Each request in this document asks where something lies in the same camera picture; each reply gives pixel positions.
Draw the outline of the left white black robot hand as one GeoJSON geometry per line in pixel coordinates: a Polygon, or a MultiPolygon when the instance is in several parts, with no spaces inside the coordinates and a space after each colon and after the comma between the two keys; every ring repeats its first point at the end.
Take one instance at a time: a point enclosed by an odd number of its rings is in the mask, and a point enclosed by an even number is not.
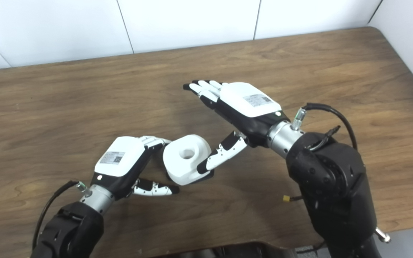
{"type": "Polygon", "coordinates": [[[154,136],[116,138],[96,163],[91,185],[106,189],[115,201],[131,194],[179,194],[178,186],[141,178],[141,173],[151,158],[170,143],[168,139],[154,136]]]}

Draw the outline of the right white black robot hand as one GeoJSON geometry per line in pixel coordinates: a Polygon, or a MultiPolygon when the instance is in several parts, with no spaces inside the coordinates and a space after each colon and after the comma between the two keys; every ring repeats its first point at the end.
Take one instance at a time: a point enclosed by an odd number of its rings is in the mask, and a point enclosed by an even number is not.
{"type": "Polygon", "coordinates": [[[269,148],[271,130],[287,120],[279,103],[249,83],[194,80],[182,88],[236,128],[197,165],[200,174],[214,170],[246,147],[269,148]]]}

